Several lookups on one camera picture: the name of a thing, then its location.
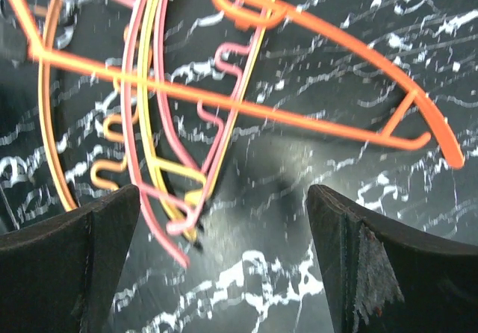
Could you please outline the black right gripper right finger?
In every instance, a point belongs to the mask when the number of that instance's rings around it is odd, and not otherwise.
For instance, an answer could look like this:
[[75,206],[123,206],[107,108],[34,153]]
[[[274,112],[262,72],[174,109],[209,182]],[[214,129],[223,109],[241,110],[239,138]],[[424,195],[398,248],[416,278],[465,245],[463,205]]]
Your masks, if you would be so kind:
[[336,332],[475,332],[477,248],[369,210],[322,184],[308,219]]

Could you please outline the yellow wavy wire hanger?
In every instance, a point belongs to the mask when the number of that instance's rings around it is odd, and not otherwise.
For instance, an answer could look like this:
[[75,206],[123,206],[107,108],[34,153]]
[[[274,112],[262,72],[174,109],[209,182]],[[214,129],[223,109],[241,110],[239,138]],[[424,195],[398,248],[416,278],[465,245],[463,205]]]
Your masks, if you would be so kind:
[[[140,42],[137,54],[137,74],[144,76],[149,69],[154,70],[156,79],[163,80],[164,73],[164,23],[168,0],[148,0],[143,14],[143,26],[140,32]],[[248,45],[225,42],[215,53],[214,65],[224,73],[236,77],[231,98],[237,102],[243,100],[249,79],[264,38],[265,31],[256,29]],[[145,87],[137,89],[137,110],[139,112],[140,133],[143,150],[146,157],[149,174],[155,187],[162,195],[160,203],[170,218],[171,224],[180,224],[179,234],[190,242],[197,239],[196,223],[205,202],[211,197],[217,183],[220,167],[226,154],[237,112],[230,111],[228,118],[222,120],[207,112],[199,103],[196,107],[198,116],[217,127],[217,134],[202,165],[197,165],[192,156],[181,143],[176,134],[170,114],[167,95],[158,92],[158,108],[161,115],[164,133],[173,149],[178,162],[168,161],[156,155],[152,140],[152,127],[149,118],[148,90]],[[164,172],[192,178],[202,184],[202,188],[191,190],[183,199],[170,195],[164,181]]]

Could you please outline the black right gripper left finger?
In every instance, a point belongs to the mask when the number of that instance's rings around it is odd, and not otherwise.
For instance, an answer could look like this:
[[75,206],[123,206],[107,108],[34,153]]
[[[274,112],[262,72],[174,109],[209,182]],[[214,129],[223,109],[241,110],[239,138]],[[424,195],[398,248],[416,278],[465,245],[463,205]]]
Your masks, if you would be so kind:
[[137,186],[21,229],[1,208],[1,331],[100,332],[140,216]]

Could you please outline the orange thin hanger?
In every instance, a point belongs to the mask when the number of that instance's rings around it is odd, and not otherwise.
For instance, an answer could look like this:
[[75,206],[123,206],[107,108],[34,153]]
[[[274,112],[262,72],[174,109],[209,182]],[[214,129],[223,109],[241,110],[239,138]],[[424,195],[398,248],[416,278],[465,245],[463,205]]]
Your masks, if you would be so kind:
[[[444,159],[454,169],[464,166],[465,156],[453,133],[447,119],[440,112],[428,94],[413,81],[398,66],[390,62],[386,57],[376,50],[367,46],[362,41],[342,31],[336,26],[306,12],[300,11],[292,4],[280,0],[211,0],[216,8],[223,11],[226,17],[233,18],[241,25],[255,26],[257,28],[272,28],[279,22],[288,18],[303,28],[314,31],[333,42],[350,50],[377,69],[386,74],[392,81],[395,81],[406,91],[406,96],[399,107],[390,117],[385,127],[380,132],[359,129],[348,125],[337,124],[321,119],[310,119],[299,114],[279,109],[272,109],[265,105],[251,102],[236,102],[225,96],[206,90],[196,89],[181,84],[171,84],[154,79],[141,79],[136,75],[127,73],[124,69],[117,67],[105,67],[103,64],[69,54],[56,49],[48,49],[43,44],[28,8],[26,0],[9,0],[13,5],[23,32],[27,37],[27,56],[35,61],[44,60],[60,69],[77,72],[85,75],[95,75],[105,81],[117,79],[130,84],[142,84],[153,90],[160,90],[172,97],[189,102],[202,101],[206,104],[220,107],[222,109],[235,109],[238,112],[265,119],[272,119],[277,122],[316,131],[324,134],[331,134],[337,137],[345,137],[352,140],[375,143],[381,146],[393,147],[404,150],[416,150],[425,146],[431,137],[438,142]],[[396,137],[393,134],[404,113],[411,105],[416,105],[421,115],[428,124],[430,130],[423,133],[416,139]]]

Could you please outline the pink wavy wire hanger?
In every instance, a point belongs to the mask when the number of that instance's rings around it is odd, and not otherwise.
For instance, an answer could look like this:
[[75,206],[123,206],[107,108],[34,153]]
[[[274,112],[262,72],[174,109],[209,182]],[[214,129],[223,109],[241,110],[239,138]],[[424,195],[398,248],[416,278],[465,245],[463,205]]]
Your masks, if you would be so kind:
[[[131,70],[139,79],[153,74],[155,80],[165,81],[164,25],[169,0],[114,1],[133,10],[123,34],[122,68]],[[205,160],[197,164],[179,139],[169,96],[164,90],[153,91],[144,84],[134,86],[121,79],[114,80],[114,86],[120,94],[121,112],[108,116],[103,129],[109,141],[124,144],[125,155],[119,162],[95,162],[90,176],[100,188],[117,189],[115,183],[100,178],[99,171],[128,170],[131,182],[140,190],[141,211],[151,233],[178,263],[186,267],[188,257],[174,244],[171,236],[180,234],[190,242],[196,241],[196,224],[204,204],[214,192],[238,111],[230,110],[227,119],[222,120],[208,112],[202,103],[197,104],[199,118],[217,129]],[[177,161],[161,158],[156,153],[149,112],[151,93],[156,95],[163,130]]]

